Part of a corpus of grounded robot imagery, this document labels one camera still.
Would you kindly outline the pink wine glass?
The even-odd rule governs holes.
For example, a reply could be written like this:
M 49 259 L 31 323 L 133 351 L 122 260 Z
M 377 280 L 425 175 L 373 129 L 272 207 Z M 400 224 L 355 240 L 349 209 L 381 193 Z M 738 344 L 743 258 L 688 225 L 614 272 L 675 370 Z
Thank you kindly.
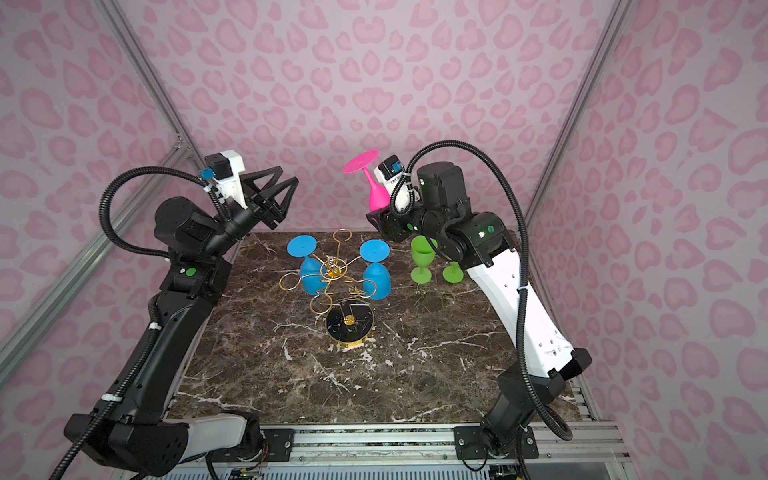
M 352 160 L 350 160 L 342 169 L 346 175 L 353 174 L 355 172 L 362 171 L 365 175 L 369 185 L 369 211 L 377 211 L 385 208 L 390 203 L 390 194 L 386 188 L 374 180 L 368 166 L 379 158 L 378 150 L 369 150 L 364 152 Z

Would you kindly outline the green wine glass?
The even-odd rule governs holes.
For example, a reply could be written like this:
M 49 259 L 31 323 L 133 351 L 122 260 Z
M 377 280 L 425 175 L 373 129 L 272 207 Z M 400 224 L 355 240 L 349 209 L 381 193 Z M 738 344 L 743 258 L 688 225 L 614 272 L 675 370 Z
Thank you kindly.
M 432 278 L 430 265 L 435 260 L 436 252 L 427 237 L 419 235 L 412 240 L 411 256 L 416 265 L 411 271 L 411 279 L 419 285 L 428 283 Z
M 458 284 L 464 280 L 464 271 L 458 262 L 450 261 L 442 271 L 443 279 L 450 284 Z

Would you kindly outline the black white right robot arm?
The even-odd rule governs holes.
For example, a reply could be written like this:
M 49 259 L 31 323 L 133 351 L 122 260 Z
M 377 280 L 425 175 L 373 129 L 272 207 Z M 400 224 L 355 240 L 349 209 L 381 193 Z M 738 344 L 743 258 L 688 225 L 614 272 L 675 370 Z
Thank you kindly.
M 457 263 L 480 287 L 513 341 L 515 363 L 499 375 L 500 394 L 474 430 L 456 432 L 461 459 L 521 454 L 533 442 L 528 424 L 541 405 L 551 403 L 568 380 L 582 374 L 592 358 L 574 347 L 553 323 L 524 273 L 521 247 L 494 213 L 475 213 L 462 170 L 437 162 L 417 172 L 421 198 L 398 216 L 389 206 L 367 215 L 387 241 L 403 242 L 414 234 Z

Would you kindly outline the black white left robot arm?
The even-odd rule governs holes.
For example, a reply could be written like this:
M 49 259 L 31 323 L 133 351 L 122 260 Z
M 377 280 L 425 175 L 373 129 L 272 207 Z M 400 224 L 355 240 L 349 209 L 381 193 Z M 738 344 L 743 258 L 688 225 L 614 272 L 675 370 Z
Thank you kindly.
M 90 413 L 74 414 L 67 422 L 64 435 L 72 445 L 52 478 L 63 478 L 80 452 L 99 465 L 142 478 L 164 476 L 180 463 L 215 452 L 244 459 L 262 455 L 265 440 L 253 413 L 231 410 L 180 421 L 166 414 L 193 343 L 226 288 L 232 270 L 227 252 L 258 224 L 275 229 L 287 216 L 299 180 L 282 180 L 282 173 L 272 167 L 241 176 L 243 204 L 220 197 L 210 173 L 195 176 L 168 167 L 134 168 L 107 186 L 98 209 L 106 237 L 125 251 L 164 258 L 169 270 L 148 302 L 149 321 L 128 363 Z M 172 197 L 155 213 L 154 235 L 167 248 L 128 243 L 113 228 L 111 204 L 123 185 L 147 175 L 178 177 L 202 187 L 216 215 L 186 197 Z

